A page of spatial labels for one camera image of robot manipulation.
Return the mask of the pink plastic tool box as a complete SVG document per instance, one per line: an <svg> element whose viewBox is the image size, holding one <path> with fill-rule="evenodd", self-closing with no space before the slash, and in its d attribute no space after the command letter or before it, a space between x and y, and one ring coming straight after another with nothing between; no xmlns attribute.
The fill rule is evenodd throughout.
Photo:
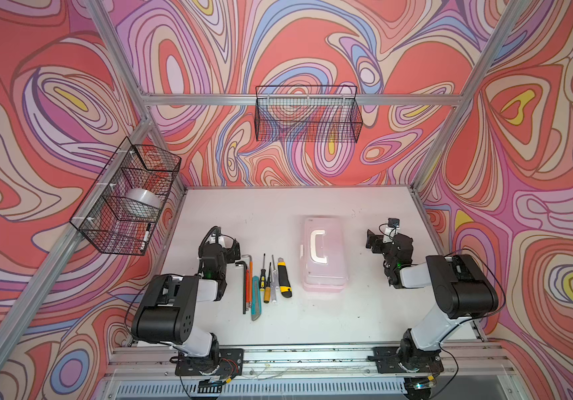
<svg viewBox="0 0 573 400"><path fill-rule="evenodd" d="M300 245L300 277L312 293L340 293L348 284L342 220L306 217Z"/></svg>

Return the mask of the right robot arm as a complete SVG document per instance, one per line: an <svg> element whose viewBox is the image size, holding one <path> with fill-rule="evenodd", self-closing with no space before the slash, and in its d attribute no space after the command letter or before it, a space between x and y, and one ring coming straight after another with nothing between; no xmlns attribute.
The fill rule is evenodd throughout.
<svg viewBox="0 0 573 400"><path fill-rule="evenodd" d="M436 304L414 328L409 328L392 356L404 371L438 366L445 339L458 327L499 309L499 296L469 255L430 255L413 263L413 240L396 233L367 231L366 248L383 256L388 284L396 289L431 288Z"/></svg>

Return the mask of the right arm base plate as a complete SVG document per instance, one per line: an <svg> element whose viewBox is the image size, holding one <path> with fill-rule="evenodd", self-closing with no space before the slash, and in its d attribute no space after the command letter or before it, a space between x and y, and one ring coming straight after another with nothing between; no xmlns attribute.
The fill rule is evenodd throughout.
<svg viewBox="0 0 573 400"><path fill-rule="evenodd" d="M376 364L378 373L411 373L439 375L444 371L439 351L425 352L399 347L375 347L368 361Z"/></svg>

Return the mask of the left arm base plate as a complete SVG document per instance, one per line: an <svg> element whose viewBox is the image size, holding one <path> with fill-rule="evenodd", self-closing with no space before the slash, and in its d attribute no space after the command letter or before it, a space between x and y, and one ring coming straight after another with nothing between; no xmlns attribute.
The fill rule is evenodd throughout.
<svg viewBox="0 0 573 400"><path fill-rule="evenodd" d="M170 358L178 377L235 378L243 370L243 348L212 350L205 358L192 358L183 353Z"/></svg>

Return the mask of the black yellow box cutter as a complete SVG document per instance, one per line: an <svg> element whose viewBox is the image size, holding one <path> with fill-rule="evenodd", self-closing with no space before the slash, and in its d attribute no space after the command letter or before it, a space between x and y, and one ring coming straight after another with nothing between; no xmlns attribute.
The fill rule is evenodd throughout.
<svg viewBox="0 0 573 400"><path fill-rule="evenodd" d="M278 258L277 271L281 296L283 296L283 298L292 298L293 289L288 277L287 265L283 258Z"/></svg>

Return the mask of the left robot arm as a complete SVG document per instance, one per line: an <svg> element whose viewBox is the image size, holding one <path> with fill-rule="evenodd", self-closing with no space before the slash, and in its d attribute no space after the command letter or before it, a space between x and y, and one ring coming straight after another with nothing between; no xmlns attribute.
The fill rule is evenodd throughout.
<svg viewBox="0 0 573 400"><path fill-rule="evenodd" d="M223 299L227 266L241 260L240 244L218 226L198 246L198 270L193 275L156 275L146 287L131 323L131 336L139 342L165 344L188 358L217 363L219 343L214 333L195 325L196 305Z"/></svg>

